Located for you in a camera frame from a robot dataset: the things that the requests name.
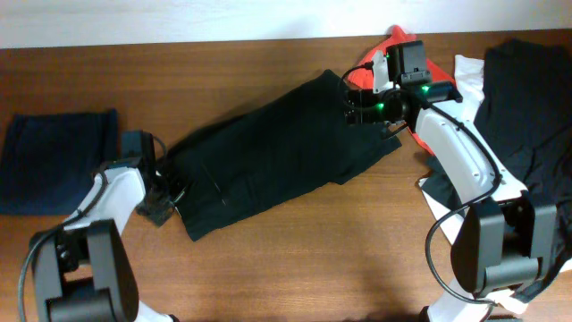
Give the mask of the black shorts white lining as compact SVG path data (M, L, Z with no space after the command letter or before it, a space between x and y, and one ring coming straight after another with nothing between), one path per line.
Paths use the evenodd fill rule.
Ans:
M273 102L191 133L167 155L175 207L194 242L362 174L400 148L381 124L349 125L340 77L324 71Z

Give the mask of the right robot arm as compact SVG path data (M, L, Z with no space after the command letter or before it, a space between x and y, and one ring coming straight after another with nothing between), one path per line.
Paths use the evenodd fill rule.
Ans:
M422 41L377 51L362 66L373 74L373 86L342 92L347 123L410 129L437 157L461 201L425 237L425 259L437 275L433 236L446 221L461 222L450 249L454 278L436 280L443 294L419 318L485 321L515 292L548 275L556 206L545 195L530 194L496 157L456 85L433 81Z

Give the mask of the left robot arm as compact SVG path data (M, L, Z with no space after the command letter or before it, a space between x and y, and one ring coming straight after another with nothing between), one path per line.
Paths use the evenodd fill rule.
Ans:
M31 274L38 320L43 322L158 321L176 316L151 309L139 290L122 231L132 212L158 184L155 145L146 131L125 131L121 156L98 167L94 184L61 224L29 243L18 294Z

